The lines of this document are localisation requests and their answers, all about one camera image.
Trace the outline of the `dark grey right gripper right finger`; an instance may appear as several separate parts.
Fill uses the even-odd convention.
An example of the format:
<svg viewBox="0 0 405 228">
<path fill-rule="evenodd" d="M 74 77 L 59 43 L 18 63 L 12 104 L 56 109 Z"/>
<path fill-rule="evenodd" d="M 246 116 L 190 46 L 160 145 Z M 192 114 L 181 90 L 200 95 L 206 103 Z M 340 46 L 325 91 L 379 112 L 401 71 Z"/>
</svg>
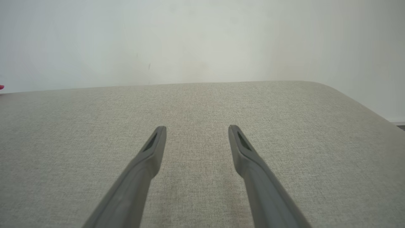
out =
<svg viewBox="0 0 405 228">
<path fill-rule="evenodd" d="M 234 167 L 243 178 L 256 228 L 311 225 L 237 125 L 228 128 Z"/>
</svg>

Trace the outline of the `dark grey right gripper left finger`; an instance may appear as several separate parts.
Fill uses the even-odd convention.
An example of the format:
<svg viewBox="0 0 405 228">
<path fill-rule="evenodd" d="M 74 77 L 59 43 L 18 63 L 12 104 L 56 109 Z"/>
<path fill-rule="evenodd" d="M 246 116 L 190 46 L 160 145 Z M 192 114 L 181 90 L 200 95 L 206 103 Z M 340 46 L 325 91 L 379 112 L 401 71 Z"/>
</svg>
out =
<svg viewBox="0 0 405 228">
<path fill-rule="evenodd" d="M 84 228 L 138 228 L 151 180 L 160 170 L 166 127 L 158 126 L 87 219 Z"/>
</svg>

